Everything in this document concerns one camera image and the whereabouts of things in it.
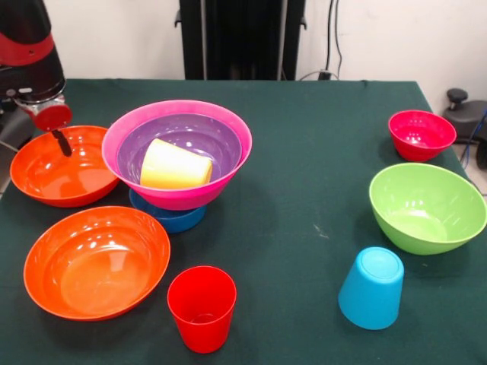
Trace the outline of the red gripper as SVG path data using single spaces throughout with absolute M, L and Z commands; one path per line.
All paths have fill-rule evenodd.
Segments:
M 68 139 L 58 129 L 66 127 L 72 120 L 72 111 L 64 103 L 56 105 L 42 106 L 33 112 L 33 122 L 35 126 L 44 131 L 51 132 L 57 140 L 58 145 L 64 156 L 72 155 L 72 148 Z

